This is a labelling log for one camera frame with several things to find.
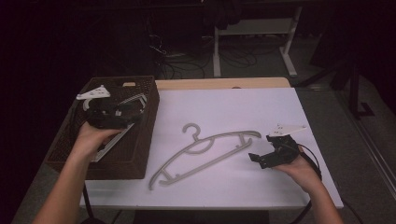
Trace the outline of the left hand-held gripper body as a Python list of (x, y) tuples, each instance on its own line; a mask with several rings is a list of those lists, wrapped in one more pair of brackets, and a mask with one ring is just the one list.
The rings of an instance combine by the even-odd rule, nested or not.
[(93, 90), (79, 93), (77, 100), (83, 103), (90, 101), (90, 108), (85, 112), (88, 123), (98, 129), (126, 129), (134, 122), (127, 122), (127, 118), (138, 115), (138, 111), (127, 111), (121, 116), (116, 115), (116, 106), (128, 96), (125, 88), (106, 87), (101, 85)]

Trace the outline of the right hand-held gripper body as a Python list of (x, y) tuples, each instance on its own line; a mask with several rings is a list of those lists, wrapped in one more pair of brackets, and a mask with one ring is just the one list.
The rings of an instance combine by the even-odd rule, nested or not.
[(305, 129), (305, 125), (277, 124), (269, 133), (270, 136), (276, 138), (273, 144), (270, 143), (274, 147), (274, 151), (261, 156), (261, 168), (272, 168), (293, 162), (298, 157), (300, 149), (291, 135)]

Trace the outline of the brown woven basket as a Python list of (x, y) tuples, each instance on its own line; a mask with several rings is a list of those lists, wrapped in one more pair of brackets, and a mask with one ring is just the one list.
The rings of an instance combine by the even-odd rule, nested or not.
[[(128, 96), (144, 93), (147, 104), (138, 122), (99, 161), (91, 162), (86, 178), (88, 180), (142, 179), (145, 177), (153, 128), (160, 102), (160, 95), (151, 76), (145, 77), (95, 77), (80, 93), (93, 90), (101, 85), (125, 88)], [(68, 115), (49, 149), (45, 163), (57, 172), (62, 171), (76, 141), (80, 126), (86, 115), (82, 101), (75, 100)]]

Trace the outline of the person's left hand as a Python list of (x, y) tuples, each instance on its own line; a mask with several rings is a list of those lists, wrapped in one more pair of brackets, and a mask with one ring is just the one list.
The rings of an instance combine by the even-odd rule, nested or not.
[(88, 122), (84, 122), (78, 133), (77, 140), (73, 145), (70, 156), (72, 158), (92, 161), (97, 154), (97, 149), (106, 142), (112, 135), (118, 134), (122, 130), (97, 129)]

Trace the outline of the person's right hand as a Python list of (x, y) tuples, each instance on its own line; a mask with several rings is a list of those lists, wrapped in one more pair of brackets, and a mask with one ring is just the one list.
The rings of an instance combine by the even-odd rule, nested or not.
[(317, 194), (323, 190), (317, 173), (302, 156), (289, 164), (275, 166), (275, 169), (291, 177), (308, 194)]

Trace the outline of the white table mat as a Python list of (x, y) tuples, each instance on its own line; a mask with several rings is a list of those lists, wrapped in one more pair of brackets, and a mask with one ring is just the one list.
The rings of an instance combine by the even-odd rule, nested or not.
[[(257, 131), (250, 147), (189, 176), (164, 186), (161, 175), (149, 190), (152, 175), (175, 153), (193, 142), (196, 123), (200, 138), (218, 133)], [(249, 153), (263, 155), (272, 151), (266, 141), (277, 124), (305, 125), (293, 139), (321, 154), (297, 93), (292, 88), (161, 91), (152, 136), (146, 176), (140, 180), (91, 180), (87, 184), (92, 206), (130, 209), (270, 210), (305, 206), (308, 195), (287, 175), (262, 169)], [(181, 174), (197, 164), (232, 150), (239, 140), (221, 138), (203, 155), (185, 156), (167, 171)]]

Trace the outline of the black metal stand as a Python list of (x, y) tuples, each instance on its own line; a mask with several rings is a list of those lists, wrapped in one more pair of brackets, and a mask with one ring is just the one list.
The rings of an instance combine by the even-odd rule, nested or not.
[(355, 54), (348, 53), (342, 59), (312, 77), (294, 84), (294, 87), (308, 87), (331, 73), (334, 73), (330, 83), (333, 90), (341, 91), (346, 84), (349, 84), (348, 109), (355, 119), (360, 120), (361, 117), (371, 117), (375, 114), (367, 103), (359, 101), (360, 72), (356, 64)]

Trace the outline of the white metal desk frame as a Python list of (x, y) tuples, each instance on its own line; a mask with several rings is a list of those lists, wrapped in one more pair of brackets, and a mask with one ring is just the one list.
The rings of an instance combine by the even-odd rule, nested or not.
[(215, 28), (213, 53), (214, 77), (221, 77), (219, 37), (222, 35), (286, 35), (286, 43), (278, 49), (289, 75), (296, 77), (297, 71), (289, 56), (289, 51), (302, 10), (302, 7), (295, 8), (294, 14), (290, 18), (241, 20), (236, 25), (229, 26), (226, 30)]

